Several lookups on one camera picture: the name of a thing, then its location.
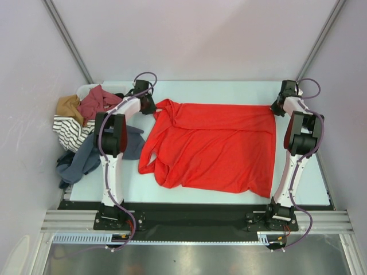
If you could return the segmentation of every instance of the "tan garment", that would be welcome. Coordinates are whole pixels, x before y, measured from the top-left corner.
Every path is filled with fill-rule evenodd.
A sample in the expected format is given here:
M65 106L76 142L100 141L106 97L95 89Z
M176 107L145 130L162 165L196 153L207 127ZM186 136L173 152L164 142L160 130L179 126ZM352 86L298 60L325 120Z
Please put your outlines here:
M61 97L56 107L57 116L68 116L74 118L80 125L83 125L84 118L76 109L80 105L77 95Z

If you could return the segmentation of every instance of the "white wall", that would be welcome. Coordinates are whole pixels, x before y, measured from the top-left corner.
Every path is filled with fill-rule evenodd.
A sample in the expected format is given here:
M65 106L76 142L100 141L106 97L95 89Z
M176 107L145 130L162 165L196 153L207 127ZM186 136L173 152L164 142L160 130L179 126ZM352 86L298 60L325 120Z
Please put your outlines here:
M336 0L54 0L94 81L295 78Z
M41 1L2 1L0 37L2 270L24 235L32 255L45 211L60 196L54 167L61 147L52 118L57 99L84 79Z
M347 1L307 77L319 97L308 100L325 115L320 152L336 205L347 209L367 256L367 1ZM307 85L306 93L315 88Z

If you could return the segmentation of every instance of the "black and white striped cloth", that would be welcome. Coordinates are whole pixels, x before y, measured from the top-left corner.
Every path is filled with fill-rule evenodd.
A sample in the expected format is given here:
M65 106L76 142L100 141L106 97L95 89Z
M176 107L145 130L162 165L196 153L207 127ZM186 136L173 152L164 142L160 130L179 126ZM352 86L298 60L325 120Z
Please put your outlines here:
M54 116L52 131L58 134L58 140L65 150L76 152L87 136L94 131L95 120L89 120L82 127L75 119L66 116Z

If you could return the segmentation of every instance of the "blue cloth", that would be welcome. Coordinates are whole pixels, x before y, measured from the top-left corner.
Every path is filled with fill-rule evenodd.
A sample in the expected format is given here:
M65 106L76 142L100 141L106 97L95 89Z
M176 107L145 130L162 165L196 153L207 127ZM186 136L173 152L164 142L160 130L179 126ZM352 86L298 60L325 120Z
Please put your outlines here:
M127 126L127 147L123 159L137 160L145 144L141 137L143 130ZM67 151L57 160L56 171L62 180L59 184L61 189L70 184L77 183L83 175L87 175L100 165L99 151L93 145L93 133L90 134L79 147L76 153Z

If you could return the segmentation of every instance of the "red garment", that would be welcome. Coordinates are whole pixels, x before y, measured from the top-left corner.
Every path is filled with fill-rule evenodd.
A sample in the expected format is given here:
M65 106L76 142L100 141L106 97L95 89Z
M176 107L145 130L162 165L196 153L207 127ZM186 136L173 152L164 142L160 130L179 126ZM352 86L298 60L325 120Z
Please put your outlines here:
M84 118L84 125L88 120L96 119L98 112L106 112L115 108L122 99L113 93L106 92L98 85L90 90L89 94L80 102L77 110Z
M276 128L269 106L157 104L139 162L164 187L270 197ZM152 154L157 158L150 163Z

